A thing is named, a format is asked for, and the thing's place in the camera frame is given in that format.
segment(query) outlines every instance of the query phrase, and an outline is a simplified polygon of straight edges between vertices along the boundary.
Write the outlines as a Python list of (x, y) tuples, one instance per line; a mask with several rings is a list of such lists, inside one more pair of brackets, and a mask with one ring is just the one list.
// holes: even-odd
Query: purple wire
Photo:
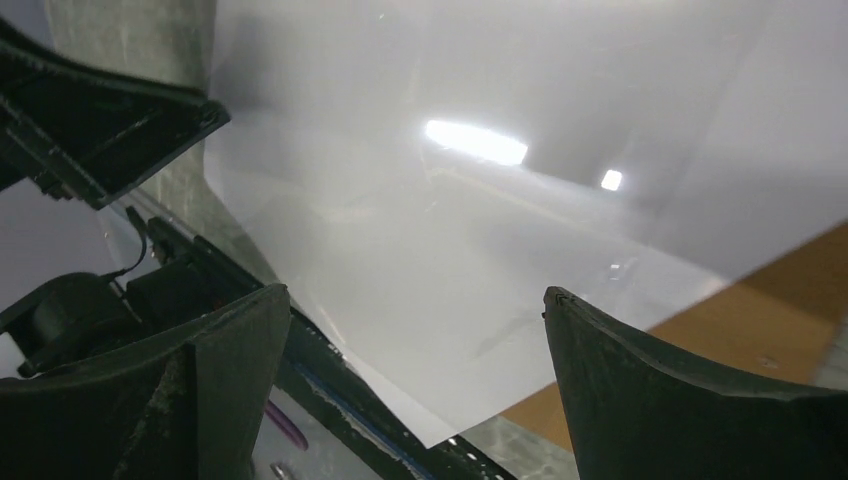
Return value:
[(303, 435), (303, 432), (271, 400), (268, 400), (265, 404), (265, 415), (268, 415), (268, 418), (283, 432), (283, 435), (291, 440), (294, 446), (303, 451), (309, 448), (309, 442), (306, 441), (306, 436)]

